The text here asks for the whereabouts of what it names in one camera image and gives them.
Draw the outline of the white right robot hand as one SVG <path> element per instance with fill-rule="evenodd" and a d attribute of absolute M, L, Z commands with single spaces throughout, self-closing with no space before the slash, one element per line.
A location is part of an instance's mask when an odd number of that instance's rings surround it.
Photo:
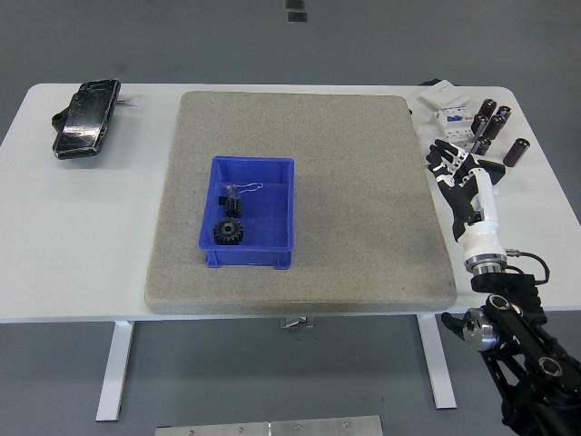
<path fill-rule="evenodd" d="M 453 213 L 454 240 L 463 248 L 468 269 L 476 259 L 506 259 L 497 231 L 499 220 L 493 186 L 506 167 L 476 159 L 464 149 L 437 139 L 426 156 L 428 169 Z"/>

